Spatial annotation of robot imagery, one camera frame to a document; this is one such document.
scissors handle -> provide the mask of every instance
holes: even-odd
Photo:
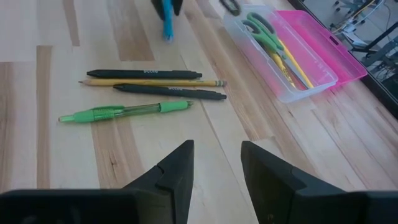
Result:
[[[272,41],[271,38],[269,38],[268,35],[266,35],[261,30],[261,28],[255,22],[250,20],[243,20],[242,23],[243,25],[250,27],[252,29],[249,32],[257,42],[261,43],[264,47],[267,47],[267,49],[270,50],[271,52],[276,53],[277,49],[276,44]]]
[[[274,27],[262,16],[260,16],[258,13],[255,12],[250,12],[248,14],[248,20],[254,22],[258,27],[260,27],[261,31],[268,36],[270,41],[269,47],[272,47],[271,50],[273,52],[277,52],[279,50],[284,50],[284,46],[280,44],[279,38],[276,34],[276,31]]]

clear plastic box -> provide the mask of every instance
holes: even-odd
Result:
[[[254,40],[250,32],[243,25],[249,12],[256,12],[272,24],[278,38],[290,50],[297,63],[314,85],[308,90],[299,90],[292,86],[284,77],[282,71],[268,56],[265,50]],[[320,58],[291,26],[270,6],[243,5],[242,13],[238,17],[226,14],[224,26],[235,44],[249,59],[272,91],[283,103],[319,93],[336,84],[338,78],[334,71]]]

black object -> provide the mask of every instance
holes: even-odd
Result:
[[[398,69],[394,75],[383,81],[383,85],[398,99]]]
[[[158,70],[93,70],[87,75],[96,78],[143,78],[143,79],[195,79],[201,73],[193,71],[158,71]]]
[[[390,28],[388,28],[386,31],[384,31],[379,37],[377,37],[376,39],[374,39],[374,41],[372,41],[370,44],[368,44],[367,46],[365,46],[364,48],[357,48],[357,47],[353,47],[352,51],[356,51],[356,52],[362,52],[362,53],[376,53],[377,50],[371,50],[376,44],[378,44],[382,39],[384,39],[385,37],[387,37],[392,31],[394,31],[396,28],[398,27],[398,22],[396,22],[395,24],[393,24],[392,26],[390,26]]]
[[[326,26],[314,15],[314,13],[304,4],[302,0],[288,0],[291,5],[298,10],[303,10],[309,13],[316,21],[324,28]],[[366,75],[361,78],[361,81],[373,93],[375,97],[387,108],[388,111],[398,119],[398,100],[380,83],[376,77]]]
[[[398,223],[398,192],[345,192],[242,142],[246,185],[263,223]]]
[[[157,15],[164,21],[165,15],[164,15],[163,0],[150,0],[150,1],[152,5],[155,7]],[[173,10],[176,16],[180,15],[182,1],[183,0],[172,0]]]
[[[186,90],[174,87],[147,86],[134,84],[117,84],[113,88],[128,93],[146,93],[165,96],[182,96],[207,100],[225,100],[226,95],[208,90]]]
[[[0,223],[187,223],[193,140],[123,189],[15,190],[0,195]]]
[[[233,16],[238,16],[241,14],[241,5],[237,2],[237,0],[220,0],[220,3]]]

green pen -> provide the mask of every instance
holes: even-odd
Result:
[[[105,119],[113,119],[122,116],[142,115],[149,113],[166,113],[176,110],[185,110],[191,107],[192,101],[173,101],[173,102],[162,102],[152,105],[142,106],[101,106],[76,112],[72,115],[66,115],[59,117],[60,122],[76,122],[76,123],[88,123],[93,121],[101,121]]]

pencil case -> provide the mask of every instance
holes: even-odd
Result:
[[[348,52],[348,49],[310,14],[299,10],[281,10],[277,13],[336,73],[338,81],[332,88],[368,74],[366,68]]]
[[[275,64],[270,55],[257,43],[242,23],[247,14],[255,12],[274,27],[278,38],[289,49],[313,88],[299,90],[292,86]],[[290,103],[322,92],[336,84],[338,77],[323,59],[304,41],[301,36],[281,17],[272,6],[243,5],[240,16],[226,14],[223,24],[235,44],[249,59],[253,67],[266,81],[276,97],[283,103]]]

